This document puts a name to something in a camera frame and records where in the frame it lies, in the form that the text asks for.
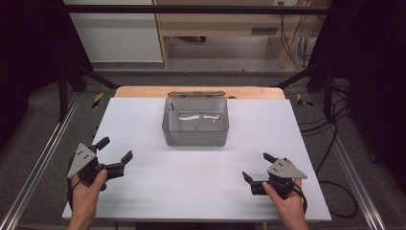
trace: human hand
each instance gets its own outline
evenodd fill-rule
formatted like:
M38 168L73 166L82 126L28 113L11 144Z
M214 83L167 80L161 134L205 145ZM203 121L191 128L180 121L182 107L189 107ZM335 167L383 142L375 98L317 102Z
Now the human hand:
M68 230L89 229L96 216L99 193L106 178L107 170L101 170L93 184L88 186L80 181L77 174L72 177L72 187L78 185L73 190L72 218Z
M295 189L300 190L300 188L302 188L302 180L300 178L295 178L294 182L296 184ZM275 189L268 183L263 182L262 186L277 207L280 218L286 229L308 229L307 223L305 222L305 211L302 197L299 194L292 192L287 199L282 199Z

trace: black cable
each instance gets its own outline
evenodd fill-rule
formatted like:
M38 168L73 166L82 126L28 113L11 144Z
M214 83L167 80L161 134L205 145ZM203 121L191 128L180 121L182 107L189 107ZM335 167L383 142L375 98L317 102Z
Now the black cable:
M81 180L80 181L78 181L78 183L76 183L75 185L74 185L74 187L72 187L72 189L71 189L71 192L73 193L74 192L74 190L75 190L75 188L78 186L78 184L80 184L81 183Z
M295 189L295 188L287 187L284 183L280 183L280 182L278 182L278 181L272 181L271 184L272 184L272 183L278 184L278 185L280 185L280 186L283 186L284 188L286 188L286 189L288 189L288 190L290 190L290 191L292 191L292 192L295 192L296 194L298 194L299 196L301 196L301 198L302 198L303 201L304 201L304 202L303 202L304 213L307 211L307 199L305 198L305 193L303 192L302 188L301 188L300 186L298 186L295 182L293 182L293 184L296 185L296 187L298 187L299 190L297 190L297 189Z
M284 19L284 15L281 15L281 43L282 43L282 47L284 48L284 50L286 51L287 55L289 56L290 60L292 61L293 64L295 65L299 65L299 63L296 62L296 60L293 58L292 54L290 53L291 48L289 46L289 42L287 41L286 35L284 34L284 23L283 23L283 19Z
M322 17L321 15L317 15L317 17L319 18L320 21L325 22L326 18Z
M311 124L319 123L319 122L321 122L321 121L323 121L323 120L325 120L325 119L326 119L326 118L321 118L321 119L316 120L316 121L314 121L314 122L298 123L298 126L311 125Z
M336 138L336 136L337 136L337 120L336 120L336 116L335 116L335 114L336 114L336 113L335 113L335 108L336 108L336 106L337 106L338 103L340 103L340 102L342 102L342 101L344 101L344 100L346 100L346 99L347 99L347 98L343 98L343 99L338 100L338 101L334 104L334 106L333 106L333 113L332 113L333 116L332 116L331 118L332 118L332 124L334 125L334 133L333 133L333 135L332 135L331 142L330 142L330 144L329 144L329 146L328 146L328 148L327 148L327 151L326 151L326 153L325 153L325 156L323 157L322 162L320 163L319 167L317 167L316 175L319 173L319 171L320 171L320 169L322 168L323 164L325 163L327 157L329 156L330 151L331 151L331 148L332 148L332 146L333 146L333 144L334 144L334 141L335 141L335 138Z
M336 138L336 136L337 136L337 130L338 130L338 129L337 129L337 121L338 121L338 119L341 119L341 118L343 118L346 114L348 114L348 112L347 112L347 113L345 113L345 114L343 114L343 115L340 116L340 113L341 113L342 111L344 111L345 109L348 109L348 108L349 108L347 105L344 106L343 108L341 108L338 112L335 112L335 109L336 109L336 107L337 107L337 104L339 104L340 102L343 102L343 101L346 100L346 99L347 99L347 97L338 100L338 101L334 104L334 106L333 106L333 116L332 116L332 121L333 121L333 123L332 123L331 126L334 126L334 134L333 134L333 137L332 137L332 139L331 139L331 142L330 142L330 144L329 144L329 146L328 146L328 148L327 148L327 151L326 151L326 153L325 153L325 156L324 156L323 159L322 159L322 162L320 163L319 167L318 167L317 170L315 171L315 172L316 172L316 175L319 173L320 169L321 169L322 166L324 165L324 163L325 163L325 161L326 161L326 159L327 159L327 157L328 157L328 155L329 155L329 153L330 153L330 151L331 151L331 148L332 148L332 146L333 146L333 144L334 144L335 138ZM332 182L332 181L327 181L327 180L319 181L319 184L330 184L330 185L334 185L334 186L336 186L336 187L338 187L338 188L341 188L342 190L344 190L344 191L350 196L350 198L352 199L352 201L353 201L353 203L354 203L354 210L352 211L351 214L349 214L349 215L338 214L338 213L336 213L336 212L334 212L334 211L331 211L331 210L328 208L328 210L330 211L330 213L331 213L332 215L334 215L334 216L336 216L336 217L339 217L339 218L342 218L342 219L350 219L350 218L355 217L355 215L356 215L357 212L358 212L358 204L357 204L357 202L356 202L355 197L352 195L352 193L351 193L348 189L346 189L344 186L342 186L342 185L340 185L340 184L338 184L338 183L335 183L335 182Z
M349 108L348 106L345 106L345 107L341 108L336 114L333 114L332 118L342 118L342 117L345 116L348 112L345 113L345 114L343 114L343 115L340 115L340 113L341 113L343 110L348 109L348 108ZM320 124L320 125L318 125L318 126L316 126L316 127L312 127L312 128L309 128L309 129L301 130L301 133L316 130L316 129L318 129L318 128L320 128L320 127L323 127L323 126L325 126L325 125L327 125L327 124L329 124L329 121L324 122L324 123L322 123L322 124Z
M335 92L342 93L345 97L347 97L347 95L350 93L348 90L345 90L342 87L340 87L340 85L338 85L336 82L332 83L332 89Z
M299 56L300 58L302 58L302 57L303 57L303 55L302 55L302 37L299 38L299 44L298 44L298 45L299 45L299 47L298 47L298 51L299 51L299 52L298 52L298 53L299 53L298 56Z
M345 97L347 97L346 95L344 95L342 92L340 92L340 91L338 91L338 90L336 90L336 89L332 89L332 92L335 94L335 95L338 95L339 97L342 97L342 98L345 98Z
M69 173L69 170L70 170L70 168L71 168L71 166L72 166L72 162L74 161L74 158L75 158L75 155L74 155L74 154L71 156L71 158L69 158L67 173ZM74 188L72 188L71 179L68 178L68 192L66 193L66 199L68 200L69 207L71 207L71 210L73 210L73 208L74 208L74 206L73 206L73 196L74 196L73 191L74 191L74 189L75 189L75 187L76 187L77 185L78 185L78 184L76 184L76 185L74 186Z
M307 42L308 42L308 38L304 39L304 68L306 68L306 64L305 64L305 51L307 50Z
M333 214L333 215L336 216L336 217L343 218L343 219L351 219L351 218L355 217L355 215L356 215L357 212L358 212L358 204L357 204L357 202L356 202L355 197L352 195L352 193L351 193L347 188L345 188L344 186L342 186L342 185L340 185L340 184L337 184L337 183L335 183L335 182L328 181L328 180L321 180L321 181L319 181L319 184L329 184L329 185L337 186L338 188L344 190L344 191L350 196L350 198L352 199L352 202L354 203L354 210L353 210L352 213L349 214L349 215L338 214L338 213L336 213L336 212L331 211L331 210L328 208L328 210L330 211L331 214Z
M343 118L344 116L346 116L347 114L350 114L350 113L347 111L345 114L343 114L343 115L341 115L341 116L337 116L337 121L338 121L339 119ZM323 131L325 131L325 130L331 128L331 127L332 127L332 125L330 125L330 126L328 126L328 127L326 127L326 128L323 128L322 130L319 130L319 131L317 131L317 132L311 133L311 134L303 134L302 136L313 136L313 135L319 134L319 133L321 133L321 132L323 132Z

